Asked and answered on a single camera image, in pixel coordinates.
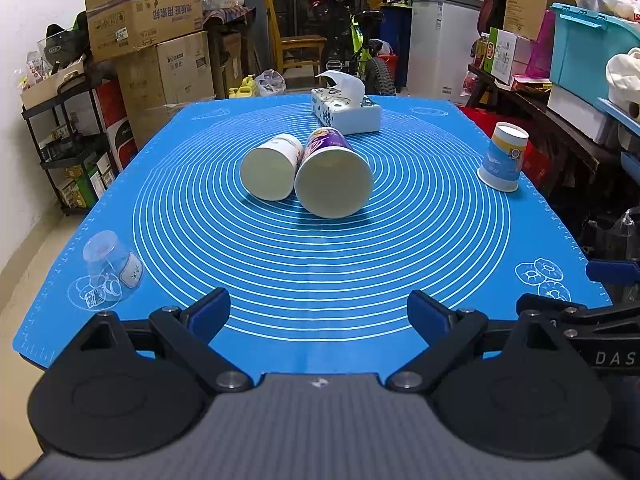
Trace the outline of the lower cardboard box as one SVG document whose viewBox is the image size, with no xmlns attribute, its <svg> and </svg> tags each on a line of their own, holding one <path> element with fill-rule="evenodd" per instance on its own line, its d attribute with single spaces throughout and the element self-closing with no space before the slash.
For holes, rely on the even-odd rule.
<svg viewBox="0 0 640 480">
<path fill-rule="evenodd" d="M 183 107 L 215 97 L 205 32 L 115 58 L 113 65 L 138 148 Z"/>
</svg>

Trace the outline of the yellow plastic jug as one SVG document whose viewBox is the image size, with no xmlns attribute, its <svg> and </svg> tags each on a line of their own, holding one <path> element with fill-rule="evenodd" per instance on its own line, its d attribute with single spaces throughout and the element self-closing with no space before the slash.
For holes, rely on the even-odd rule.
<svg viewBox="0 0 640 480">
<path fill-rule="evenodd" d="M 238 88 L 229 89 L 230 99 L 254 98 L 254 96 L 259 96 L 259 90 L 253 75 L 244 77 Z"/>
</svg>

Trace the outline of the green white carton box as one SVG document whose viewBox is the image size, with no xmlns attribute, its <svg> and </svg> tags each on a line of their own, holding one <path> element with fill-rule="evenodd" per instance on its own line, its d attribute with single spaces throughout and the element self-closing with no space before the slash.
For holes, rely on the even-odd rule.
<svg viewBox="0 0 640 480">
<path fill-rule="evenodd" d="M 488 37 L 484 71 L 510 86 L 518 36 L 513 32 L 491 27 Z"/>
</svg>

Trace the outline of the teal plastic storage bin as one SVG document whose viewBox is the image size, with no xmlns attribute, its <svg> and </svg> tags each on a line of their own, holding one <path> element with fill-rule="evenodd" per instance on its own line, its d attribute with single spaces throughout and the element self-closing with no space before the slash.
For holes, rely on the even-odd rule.
<svg viewBox="0 0 640 480">
<path fill-rule="evenodd" d="M 597 107 L 608 96 L 605 65 L 639 45 L 639 25 L 616 16 L 555 2 L 550 80 Z"/>
</svg>

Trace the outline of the black metal shelf rack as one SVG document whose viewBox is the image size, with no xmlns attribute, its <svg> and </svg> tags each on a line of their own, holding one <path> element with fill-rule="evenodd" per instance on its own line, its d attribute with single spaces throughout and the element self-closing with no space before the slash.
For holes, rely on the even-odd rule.
<svg viewBox="0 0 640 480">
<path fill-rule="evenodd" d="M 88 214 L 119 174 L 97 88 L 86 70 L 71 70 L 22 94 L 21 115 L 39 166 L 66 216 Z M 76 98 L 88 100 L 92 124 L 84 130 L 78 129 L 68 106 Z"/>
</svg>

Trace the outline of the red plastic bucket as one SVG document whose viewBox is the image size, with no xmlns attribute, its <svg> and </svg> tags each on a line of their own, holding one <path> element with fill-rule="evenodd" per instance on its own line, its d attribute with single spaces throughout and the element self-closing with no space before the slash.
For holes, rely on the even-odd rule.
<svg viewBox="0 0 640 480">
<path fill-rule="evenodd" d="M 397 54 L 379 54 L 378 58 L 382 60 L 390 73 L 392 81 L 396 80 L 398 55 Z"/>
</svg>

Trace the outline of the clear plastic cup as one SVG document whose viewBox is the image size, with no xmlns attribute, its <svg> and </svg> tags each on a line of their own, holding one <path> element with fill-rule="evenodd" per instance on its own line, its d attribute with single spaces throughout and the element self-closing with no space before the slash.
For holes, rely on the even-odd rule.
<svg viewBox="0 0 640 480">
<path fill-rule="evenodd" d="M 88 283 L 81 297 L 90 310 L 114 308 L 141 284 L 144 267 L 138 255 L 114 231 L 93 235 L 82 250 Z"/>
</svg>

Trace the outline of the dark wooden side table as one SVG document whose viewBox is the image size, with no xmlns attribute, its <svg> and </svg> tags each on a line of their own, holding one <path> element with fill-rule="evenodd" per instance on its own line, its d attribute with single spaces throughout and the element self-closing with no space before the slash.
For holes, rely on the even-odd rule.
<svg viewBox="0 0 640 480">
<path fill-rule="evenodd" d="M 590 183 L 631 184 L 620 163 L 620 151 L 605 148 L 587 138 L 572 124 L 547 106 L 544 99 L 523 92 L 503 89 L 493 76 L 470 64 L 477 79 L 468 105 L 512 119 L 529 131 L 534 148 L 549 159 L 548 169 L 536 188 L 551 190 L 566 178 L 570 170 L 586 175 Z"/>
</svg>

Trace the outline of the white paper cup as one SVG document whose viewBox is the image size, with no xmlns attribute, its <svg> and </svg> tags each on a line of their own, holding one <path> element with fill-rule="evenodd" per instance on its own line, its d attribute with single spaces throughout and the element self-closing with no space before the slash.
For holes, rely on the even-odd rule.
<svg viewBox="0 0 640 480">
<path fill-rule="evenodd" d="M 285 200 L 293 191 L 303 144 L 295 136 L 280 133 L 247 152 L 240 177 L 247 192 L 260 200 Z"/>
</svg>

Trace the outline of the blue yellow paper cup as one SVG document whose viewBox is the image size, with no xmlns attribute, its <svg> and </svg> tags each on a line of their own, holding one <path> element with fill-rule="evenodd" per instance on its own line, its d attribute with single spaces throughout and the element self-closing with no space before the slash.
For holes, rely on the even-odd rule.
<svg viewBox="0 0 640 480">
<path fill-rule="evenodd" d="M 510 122 L 497 122 L 477 177 L 503 193 L 518 189 L 518 181 L 529 140 L 528 133 Z"/>
</svg>

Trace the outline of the blue silicone mat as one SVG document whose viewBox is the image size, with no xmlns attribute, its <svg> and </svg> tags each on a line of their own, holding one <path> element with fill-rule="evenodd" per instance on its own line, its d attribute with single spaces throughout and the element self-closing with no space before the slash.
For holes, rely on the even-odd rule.
<svg viewBox="0 0 640 480">
<path fill-rule="evenodd" d="M 124 320 L 187 307 L 217 287 L 230 318 L 214 348 L 248 374 L 389 375 L 420 353 L 406 301 L 514 318 L 526 292 L 601 307 L 604 288 L 527 180 L 501 193 L 477 177 L 488 137 L 454 105 L 384 98 L 382 126 L 352 136 L 373 191 L 356 214 L 324 220 L 295 197 L 245 191 L 245 153 L 316 128 L 308 96 L 186 107 L 145 145 L 70 238 L 17 330 L 14 350 L 50 365 L 93 313 L 81 297 L 94 234 L 114 231 L 144 271 Z"/>
</svg>

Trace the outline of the top open cardboard box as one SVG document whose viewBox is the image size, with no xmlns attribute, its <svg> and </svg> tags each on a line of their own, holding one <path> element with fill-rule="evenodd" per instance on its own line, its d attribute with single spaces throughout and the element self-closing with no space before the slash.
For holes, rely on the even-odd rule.
<svg viewBox="0 0 640 480">
<path fill-rule="evenodd" d="M 203 28 L 202 0 L 85 0 L 96 61 L 118 58 Z"/>
</svg>

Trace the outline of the green black bicycle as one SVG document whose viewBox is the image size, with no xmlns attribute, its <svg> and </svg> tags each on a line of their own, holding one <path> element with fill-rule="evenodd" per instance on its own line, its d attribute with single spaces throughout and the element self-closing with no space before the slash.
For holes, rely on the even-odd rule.
<svg viewBox="0 0 640 480">
<path fill-rule="evenodd" d="M 326 37 L 321 67 L 358 77 L 367 94 L 394 96 L 392 74 L 380 57 L 383 41 L 378 36 L 384 14 L 363 9 L 361 0 L 310 0 L 310 3 Z"/>
</svg>

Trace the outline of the white chest freezer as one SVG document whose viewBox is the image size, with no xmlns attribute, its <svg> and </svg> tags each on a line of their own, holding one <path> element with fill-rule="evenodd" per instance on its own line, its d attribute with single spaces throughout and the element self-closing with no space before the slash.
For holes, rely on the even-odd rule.
<svg viewBox="0 0 640 480">
<path fill-rule="evenodd" d="M 480 36 L 480 0 L 419 0 L 411 8 L 410 96 L 464 104 L 463 81 Z"/>
</svg>

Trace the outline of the white tissue box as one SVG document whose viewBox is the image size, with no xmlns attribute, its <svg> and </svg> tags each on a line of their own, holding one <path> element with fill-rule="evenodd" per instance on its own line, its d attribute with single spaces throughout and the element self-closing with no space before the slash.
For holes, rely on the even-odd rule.
<svg viewBox="0 0 640 480">
<path fill-rule="evenodd" d="M 331 87 L 310 92 L 312 114 L 322 126 L 335 128 L 343 136 L 380 130 L 382 108 L 364 93 L 359 78 L 339 70 L 326 70 L 319 77 L 333 82 Z"/>
</svg>

